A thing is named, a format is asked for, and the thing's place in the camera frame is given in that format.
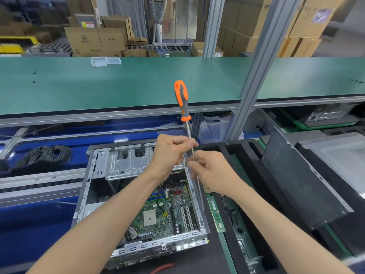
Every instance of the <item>screwdriver shaft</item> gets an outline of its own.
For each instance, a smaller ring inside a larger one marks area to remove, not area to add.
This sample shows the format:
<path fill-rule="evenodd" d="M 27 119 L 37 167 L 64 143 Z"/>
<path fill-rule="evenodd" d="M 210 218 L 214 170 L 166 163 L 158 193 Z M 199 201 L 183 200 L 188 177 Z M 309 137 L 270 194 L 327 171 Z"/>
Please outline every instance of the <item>screwdriver shaft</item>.
<path fill-rule="evenodd" d="M 189 127 L 189 122 L 186 121 L 185 123 L 186 123 L 186 130 L 188 131 L 188 136 L 191 138 L 191 132 L 190 132 L 190 127 Z M 193 160 L 195 161 L 194 147 L 191 148 L 191 152 L 193 154 Z M 202 209 L 203 209 L 203 212 L 205 212 L 205 210 L 204 210 L 204 204 L 203 204 L 203 197 L 202 197 L 202 189 L 200 188 L 200 182 L 199 182 L 199 178 L 198 178 L 198 173 L 196 174 L 196 181 L 198 182 L 198 190 L 199 190 L 200 200 L 202 201 Z"/>

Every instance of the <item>hand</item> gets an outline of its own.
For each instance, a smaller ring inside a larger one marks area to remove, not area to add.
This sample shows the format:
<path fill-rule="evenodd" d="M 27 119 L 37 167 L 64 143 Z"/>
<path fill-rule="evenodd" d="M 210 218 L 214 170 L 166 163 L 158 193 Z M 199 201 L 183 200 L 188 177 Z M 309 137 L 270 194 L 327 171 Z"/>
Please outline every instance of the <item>hand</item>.
<path fill-rule="evenodd" d="M 152 160 L 145 172 L 158 180 L 158 184 L 164 182 L 170 175 L 175 165 L 182 162 L 184 153 L 198 143 L 194 138 L 183 135 L 160 134 L 157 138 Z"/>
<path fill-rule="evenodd" d="M 222 153 L 197 150 L 194 152 L 194 156 L 196 161 L 188 162 L 188 166 L 193 170 L 193 177 L 198 173 L 199 180 L 209 189 L 231 197 L 242 180 Z"/>

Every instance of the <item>red cable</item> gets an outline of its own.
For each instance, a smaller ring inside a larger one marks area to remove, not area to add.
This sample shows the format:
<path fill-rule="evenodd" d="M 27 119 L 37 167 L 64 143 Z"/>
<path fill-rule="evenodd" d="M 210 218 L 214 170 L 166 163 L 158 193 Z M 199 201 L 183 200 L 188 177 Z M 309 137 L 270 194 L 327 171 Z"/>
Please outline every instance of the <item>red cable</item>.
<path fill-rule="evenodd" d="M 173 267 L 173 266 L 174 266 L 173 263 L 168 263 L 168 264 L 161 265 L 161 266 L 157 267 L 155 270 L 153 270 L 150 274 L 156 274 L 157 272 L 160 272 L 162 270 L 165 270 L 166 268 L 170 268 L 170 267 Z"/>

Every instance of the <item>forearm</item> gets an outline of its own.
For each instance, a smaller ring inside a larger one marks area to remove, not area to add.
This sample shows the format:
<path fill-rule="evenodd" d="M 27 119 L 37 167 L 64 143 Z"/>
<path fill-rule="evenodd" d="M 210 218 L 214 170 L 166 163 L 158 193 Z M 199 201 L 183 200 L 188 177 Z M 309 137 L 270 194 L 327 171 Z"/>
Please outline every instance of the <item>forearm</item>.
<path fill-rule="evenodd" d="M 100 273 L 158 183 L 150 172 L 140 174 L 59 239 L 28 274 Z"/>
<path fill-rule="evenodd" d="M 263 235 L 288 274 L 353 273 L 246 183 L 230 196 Z"/>

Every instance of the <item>white curtain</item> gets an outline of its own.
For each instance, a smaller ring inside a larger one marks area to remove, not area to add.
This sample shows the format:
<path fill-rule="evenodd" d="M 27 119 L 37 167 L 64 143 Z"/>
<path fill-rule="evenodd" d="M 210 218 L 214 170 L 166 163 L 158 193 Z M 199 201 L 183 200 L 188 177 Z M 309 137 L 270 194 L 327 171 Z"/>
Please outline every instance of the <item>white curtain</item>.
<path fill-rule="evenodd" d="M 165 14 L 167 0 L 163 2 L 155 2 L 154 0 L 148 0 L 152 9 L 153 20 L 155 22 L 153 26 L 153 43 L 162 42 L 162 19 Z"/>
<path fill-rule="evenodd" d="M 144 0 L 107 0 L 109 15 L 119 14 L 130 16 L 136 37 L 147 36 L 146 17 L 144 15 Z"/>

